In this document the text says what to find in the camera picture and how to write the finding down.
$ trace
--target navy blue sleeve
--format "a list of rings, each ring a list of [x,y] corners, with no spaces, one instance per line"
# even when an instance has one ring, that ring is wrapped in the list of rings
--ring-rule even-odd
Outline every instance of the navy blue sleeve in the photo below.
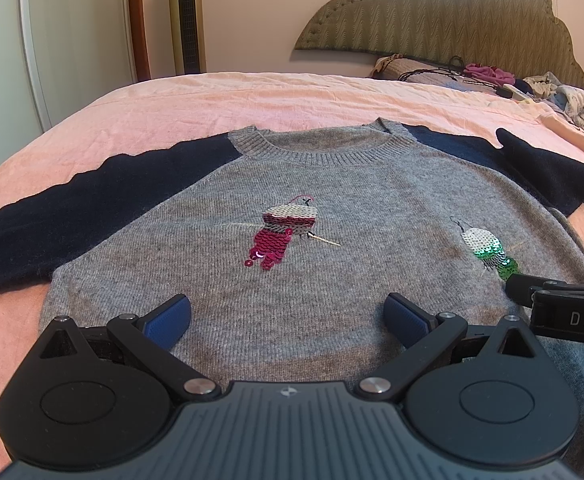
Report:
[[[56,267],[240,155],[227,134],[115,155],[67,184],[1,208],[0,290],[50,280]]]
[[[433,132],[425,126],[405,126],[419,142],[491,168],[513,180],[545,207],[565,216],[584,203],[584,164],[558,153],[534,148],[507,130],[496,131],[503,148],[480,137]]]

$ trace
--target pink bedsheet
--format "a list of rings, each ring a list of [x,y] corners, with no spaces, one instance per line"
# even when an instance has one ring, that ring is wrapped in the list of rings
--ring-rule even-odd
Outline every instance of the pink bedsheet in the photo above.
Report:
[[[533,146],[584,162],[584,134],[544,105],[479,92],[309,74],[216,73],[119,89],[52,128],[0,167],[0,208],[93,170],[109,156],[168,148],[250,124],[278,131],[385,117],[495,146],[506,128]],[[584,206],[571,217],[584,240]],[[37,337],[47,285],[0,294],[0,393]],[[8,457],[0,441],[0,469]]]

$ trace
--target bed headboard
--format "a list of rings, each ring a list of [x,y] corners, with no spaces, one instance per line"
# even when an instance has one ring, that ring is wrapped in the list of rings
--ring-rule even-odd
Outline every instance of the bed headboard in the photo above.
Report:
[[[584,72],[552,0],[332,0],[305,26],[295,49],[438,63],[460,56],[521,78],[553,72],[584,89]]]

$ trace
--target sequin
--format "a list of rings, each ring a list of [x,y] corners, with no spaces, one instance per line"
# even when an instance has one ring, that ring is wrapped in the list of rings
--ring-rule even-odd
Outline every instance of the sequin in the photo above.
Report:
[[[305,205],[294,203],[299,198]],[[317,209],[310,206],[312,197],[300,195],[289,203],[277,205],[263,213],[264,227],[256,233],[254,245],[249,250],[252,260],[261,260],[261,268],[270,270],[274,265],[283,261],[287,245],[294,235],[307,235],[316,222]]]
[[[518,263],[505,254],[503,244],[491,232],[477,227],[465,229],[460,222],[460,236],[475,256],[488,269],[496,269],[502,280],[507,281],[512,274],[518,272]]]

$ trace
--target sweater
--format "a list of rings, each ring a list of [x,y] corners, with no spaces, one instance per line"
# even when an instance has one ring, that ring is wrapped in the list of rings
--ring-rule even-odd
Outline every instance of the sweater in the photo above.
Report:
[[[495,324],[528,318],[505,295],[510,271],[584,283],[554,214],[400,124],[224,139],[228,162],[54,271],[41,327],[57,314],[102,325],[183,293],[193,319],[172,351],[223,386],[351,383],[401,350],[382,323],[389,292]],[[584,344],[541,341],[581,407],[566,461],[584,476]]]
[[[393,124],[400,126],[381,119],[368,126],[387,133]],[[534,148],[507,130],[496,131],[503,145],[496,149],[478,137],[407,128],[422,144],[502,173],[565,216],[584,203],[584,164]],[[0,290],[49,281],[60,265],[240,155],[227,135],[136,156],[115,155],[67,184],[1,208]]]

